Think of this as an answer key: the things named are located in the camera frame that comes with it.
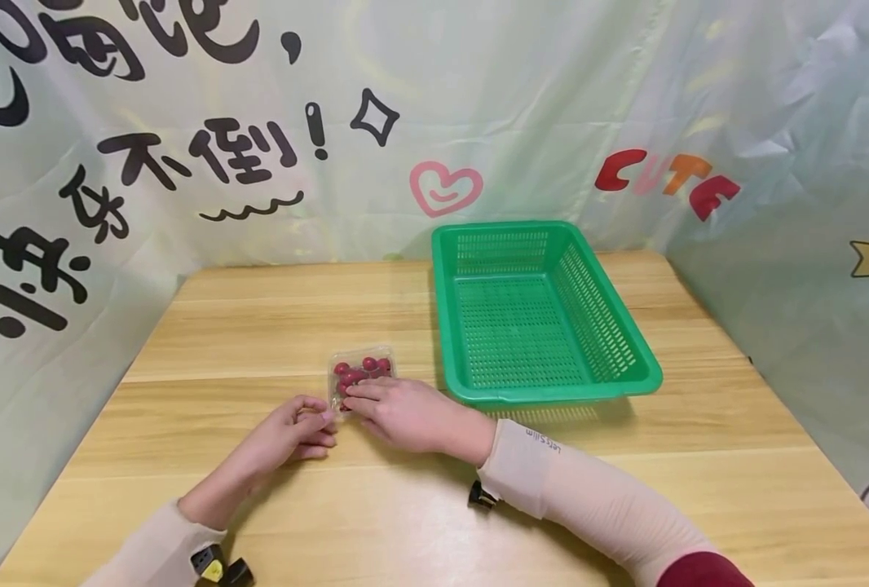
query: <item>wavy line drawing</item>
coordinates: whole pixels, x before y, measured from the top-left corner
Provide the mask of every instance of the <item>wavy line drawing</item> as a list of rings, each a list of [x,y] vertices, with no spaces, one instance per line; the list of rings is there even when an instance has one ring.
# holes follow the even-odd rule
[[[220,210],[219,214],[217,214],[216,216],[207,216],[206,214],[202,213],[200,213],[199,216],[200,218],[208,220],[212,223],[221,223],[222,221],[226,220],[226,218],[245,220],[245,218],[248,218],[251,214],[261,214],[262,216],[274,214],[276,211],[278,211],[279,208],[281,208],[282,205],[300,204],[301,200],[303,199],[304,191],[298,191],[298,194],[294,196],[294,199],[292,200],[280,200],[278,198],[272,198],[271,201],[268,203],[268,208],[264,210],[253,208],[253,206],[251,205],[246,205],[245,208],[243,208],[242,211],[239,212],[239,214],[236,214],[236,212],[230,212],[229,210]]]

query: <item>red sleeve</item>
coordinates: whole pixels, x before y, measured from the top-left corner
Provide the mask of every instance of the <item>red sleeve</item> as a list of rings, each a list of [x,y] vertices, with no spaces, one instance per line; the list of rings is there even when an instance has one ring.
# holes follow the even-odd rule
[[[694,552],[670,564],[656,587],[754,587],[754,583],[722,555]]]

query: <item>hand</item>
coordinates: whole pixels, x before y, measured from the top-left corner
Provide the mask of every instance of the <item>hand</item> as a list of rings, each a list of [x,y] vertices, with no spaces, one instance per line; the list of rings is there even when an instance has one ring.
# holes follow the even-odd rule
[[[223,464],[241,474],[268,476],[287,461],[326,457],[337,444],[336,432],[327,402],[298,395],[268,414]]]
[[[363,426],[396,448],[444,452],[482,467],[492,450],[496,422],[412,379],[364,379],[346,390],[343,405]]]
[[[322,458],[337,443],[337,427],[327,402],[299,395],[268,414],[216,470],[177,506],[183,517],[225,530],[245,498],[255,493],[275,469],[289,460]]]

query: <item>fabric backdrop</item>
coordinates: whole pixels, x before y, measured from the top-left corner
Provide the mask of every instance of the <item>fabric backdrop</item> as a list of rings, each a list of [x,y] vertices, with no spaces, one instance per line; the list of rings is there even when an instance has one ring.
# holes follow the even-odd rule
[[[869,505],[869,1],[0,0],[0,560],[189,273],[514,218],[667,254]]]

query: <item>wrist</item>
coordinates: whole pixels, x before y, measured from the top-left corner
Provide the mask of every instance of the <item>wrist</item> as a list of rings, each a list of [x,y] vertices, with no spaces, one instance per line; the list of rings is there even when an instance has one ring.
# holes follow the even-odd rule
[[[253,493],[256,477],[226,464],[213,470],[177,501],[184,518],[212,530],[227,529],[239,506]]]
[[[448,438],[442,452],[479,469],[492,452],[496,421],[476,409],[463,406],[459,408],[461,413],[451,427],[451,438]]]

